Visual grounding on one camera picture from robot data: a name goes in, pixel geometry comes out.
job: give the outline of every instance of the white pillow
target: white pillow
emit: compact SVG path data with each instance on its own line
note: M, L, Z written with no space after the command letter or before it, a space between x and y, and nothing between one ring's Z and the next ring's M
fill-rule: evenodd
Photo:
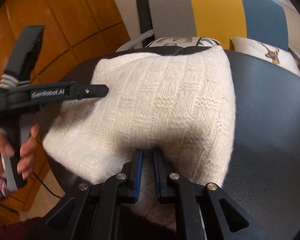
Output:
M47 153L93 184L155 145L190 180L222 185L234 138L230 63L220 46L191 55L134 53L98 63L92 84L102 99L65 102L43 141ZM153 168L144 163L139 202L129 207L175 229L173 205L155 196Z
M179 47L215 47L221 43L217 40L204 37L164 37L150 42L146 47L160 47L160 46L179 46Z
M234 51L269 61L300 77L300 71L290 52L247 38L233 37L231 40Z

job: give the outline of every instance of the cream knit garment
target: cream knit garment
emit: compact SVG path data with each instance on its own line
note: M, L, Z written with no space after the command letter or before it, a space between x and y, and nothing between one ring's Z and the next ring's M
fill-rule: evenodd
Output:
M186 56L134 53L103 59L92 84L106 84L102 99L63 103L43 141L47 153L93 184L119 173L136 148L159 145L175 170L222 185L233 146L235 100L223 49ZM155 196L145 162L139 202L129 205L150 221L175 228L173 205Z

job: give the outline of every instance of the floor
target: floor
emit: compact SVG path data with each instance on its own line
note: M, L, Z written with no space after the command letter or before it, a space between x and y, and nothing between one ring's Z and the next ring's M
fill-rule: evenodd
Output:
M54 194L61 197L65 194L51 171L48 172L43 182ZM20 212L20 218L24 221L34 217L44 217L58 202L59 199L41 185L31 209L26 213Z

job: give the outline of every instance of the white knitted sweater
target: white knitted sweater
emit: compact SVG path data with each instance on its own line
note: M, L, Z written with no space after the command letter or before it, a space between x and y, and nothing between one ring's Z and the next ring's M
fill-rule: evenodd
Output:
M235 100L223 49L187 56L135 53L101 60L92 84L102 99L63 103L43 141L47 153L93 184L119 173L136 148L159 145L176 172L222 185L233 146ZM174 228L171 205L155 197L153 169L144 164L139 202L131 209Z

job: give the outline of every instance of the metal bolt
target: metal bolt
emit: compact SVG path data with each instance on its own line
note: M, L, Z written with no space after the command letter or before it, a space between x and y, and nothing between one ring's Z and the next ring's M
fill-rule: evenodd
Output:
M214 183L209 183L208 184L208 189L210 190L216 190L218 188L218 186Z
M88 183L80 183L79 190L86 190L89 187Z
M117 179L125 179L126 177L127 177L127 175L124 173L117 174Z
M171 173L170 174L170 178L171 179L179 179L180 178L180 175L178 173Z

